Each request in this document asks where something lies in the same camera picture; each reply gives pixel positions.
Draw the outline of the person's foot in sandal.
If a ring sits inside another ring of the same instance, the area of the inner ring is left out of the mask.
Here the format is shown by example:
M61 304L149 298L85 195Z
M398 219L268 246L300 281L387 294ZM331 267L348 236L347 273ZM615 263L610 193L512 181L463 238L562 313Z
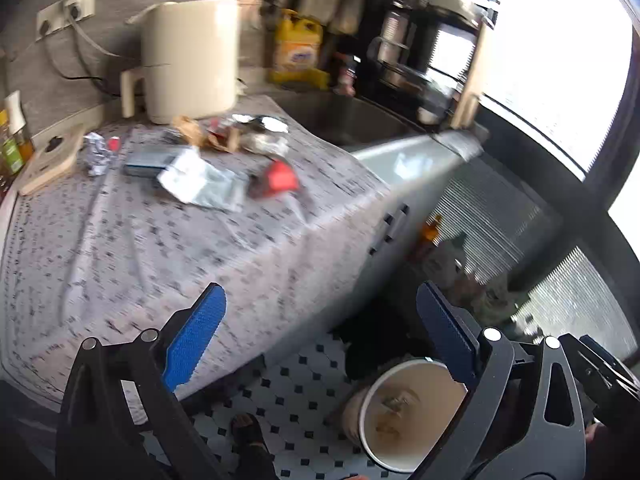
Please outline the person's foot in sandal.
M239 480L278 480L262 427L252 414L240 413L232 418L231 434L238 447L239 459L234 478Z

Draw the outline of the stainless steel sink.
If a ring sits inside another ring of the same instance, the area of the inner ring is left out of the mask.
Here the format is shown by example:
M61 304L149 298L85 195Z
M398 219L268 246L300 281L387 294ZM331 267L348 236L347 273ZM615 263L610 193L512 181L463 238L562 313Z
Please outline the stainless steel sink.
M271 99L306 130L346 150L425 133L407 119L352 96L320 91L279 92Z

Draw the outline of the white detergent jug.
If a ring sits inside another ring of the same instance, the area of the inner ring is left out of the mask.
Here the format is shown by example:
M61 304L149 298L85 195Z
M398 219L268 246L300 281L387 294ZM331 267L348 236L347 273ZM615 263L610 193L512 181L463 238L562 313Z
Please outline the white detergent jug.
M437 276L434 281L440 288L448 288L464 274L466 267L465 243L468 234L461 231L456 236L442 240L436 248Z

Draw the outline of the wall power sockets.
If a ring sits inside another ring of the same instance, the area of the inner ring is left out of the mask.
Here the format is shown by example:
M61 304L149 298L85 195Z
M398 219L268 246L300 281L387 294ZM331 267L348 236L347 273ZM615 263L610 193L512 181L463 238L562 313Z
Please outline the wall power sockets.
M80 22L96 14L96 0L58 0L36 15L36 40L70 26L70 17Z

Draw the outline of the red small package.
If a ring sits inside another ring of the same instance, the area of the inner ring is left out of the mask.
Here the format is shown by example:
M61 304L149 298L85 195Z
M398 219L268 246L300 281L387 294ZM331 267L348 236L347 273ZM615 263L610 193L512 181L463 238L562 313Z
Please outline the red small package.
M275 158L264 169L250 176L248 196L268 198L298 189L298 177L292 166L283 159Z

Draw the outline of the crumpled silver foil wrapper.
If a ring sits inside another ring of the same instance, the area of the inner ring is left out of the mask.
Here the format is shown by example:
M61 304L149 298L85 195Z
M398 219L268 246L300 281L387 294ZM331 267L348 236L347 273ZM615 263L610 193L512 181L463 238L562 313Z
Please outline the crumpled silver foil wrapper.
M103 176L111 167L120 148L118 136L106 138L97 132L84 135L84 143L80 150L82 161L90 177Z

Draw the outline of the white induction cooktop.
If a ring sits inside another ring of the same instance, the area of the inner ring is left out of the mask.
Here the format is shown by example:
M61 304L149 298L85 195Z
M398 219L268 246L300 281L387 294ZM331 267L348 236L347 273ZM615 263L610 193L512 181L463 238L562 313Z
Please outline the white induction cooktop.
M78 153L84 143L85 128L73 126L58 133L36 151L25 167L18 182L21 196L32 195L49 183L69 174L75 167Z

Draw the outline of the patterned white tablecloth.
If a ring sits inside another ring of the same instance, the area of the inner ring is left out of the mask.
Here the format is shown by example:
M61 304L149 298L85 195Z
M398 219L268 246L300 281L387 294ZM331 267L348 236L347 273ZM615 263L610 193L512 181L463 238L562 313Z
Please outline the patterned white tablecloth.
M298 190L238 211L187 205L125 174L130 154L164 137L140 122L104 128L124 144L102 177L77 168L17 197L1 263L2 378L56 410L84 339L133 340L217 283L226 314L177 390L185 398L346 299L390 191L351 154L288 128Z

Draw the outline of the white trash bucket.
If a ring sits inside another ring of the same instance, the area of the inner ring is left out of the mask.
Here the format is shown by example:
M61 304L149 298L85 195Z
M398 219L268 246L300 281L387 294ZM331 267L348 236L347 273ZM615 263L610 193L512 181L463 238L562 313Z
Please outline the white trash bucket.
M378 466L411 474L430 454L467 393L441 362L400 362L352 394L341 411L342 431Z

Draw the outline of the white plastic bag wrapper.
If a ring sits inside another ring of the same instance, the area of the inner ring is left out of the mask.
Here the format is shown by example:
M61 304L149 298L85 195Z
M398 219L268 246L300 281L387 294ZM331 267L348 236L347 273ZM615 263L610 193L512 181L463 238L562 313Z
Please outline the white plastic bag wrapper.
M230 212L243 208L250 183L246 174L206 162L197 148L182 150L156 180L180 203Z

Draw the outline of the white air fryer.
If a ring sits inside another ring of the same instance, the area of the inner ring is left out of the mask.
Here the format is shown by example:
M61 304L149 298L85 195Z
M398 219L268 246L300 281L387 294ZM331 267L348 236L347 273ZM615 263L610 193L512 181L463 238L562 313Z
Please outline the white air fryer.
M238 0L162 2L128 20L140 27L141 65L120 73L122 116L137 113L142 82L146 114L167 125L231 110L238 97Z

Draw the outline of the brown paper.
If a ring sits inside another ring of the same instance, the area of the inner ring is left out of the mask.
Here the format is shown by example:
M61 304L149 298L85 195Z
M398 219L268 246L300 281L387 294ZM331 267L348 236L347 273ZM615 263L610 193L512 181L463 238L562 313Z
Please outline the brown paper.
M175 116L171 127L176 129L181 139L197 148L211 148L223 153L235 153L240 149L241 130L219 117L211 119L207 126L186 116Z

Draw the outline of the light blue flat box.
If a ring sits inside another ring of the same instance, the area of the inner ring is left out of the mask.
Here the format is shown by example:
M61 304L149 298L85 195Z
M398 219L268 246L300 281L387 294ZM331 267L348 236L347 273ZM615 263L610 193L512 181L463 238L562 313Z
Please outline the light blue flat box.
M179 155L185 146L157 145L133 151L125 160L124 173L128 176L155 178Z

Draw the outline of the oil bottle green label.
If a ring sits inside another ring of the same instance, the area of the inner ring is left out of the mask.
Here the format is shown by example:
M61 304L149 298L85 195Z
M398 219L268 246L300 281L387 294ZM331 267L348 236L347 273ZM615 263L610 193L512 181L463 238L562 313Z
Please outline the oil bottle green label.
M34 154L34 146L23 126L12 130L7 110L1 111L1 186L8 188L26 167Z

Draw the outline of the orange bottle on floor shelf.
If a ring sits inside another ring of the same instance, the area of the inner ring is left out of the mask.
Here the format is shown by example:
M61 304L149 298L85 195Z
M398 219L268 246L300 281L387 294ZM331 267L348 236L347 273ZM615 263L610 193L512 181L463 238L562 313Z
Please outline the orange bottle on floor shelf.
M420 234L420 253L428 252L435 246L442 225L442 215L435 214L434 218L424 223Z

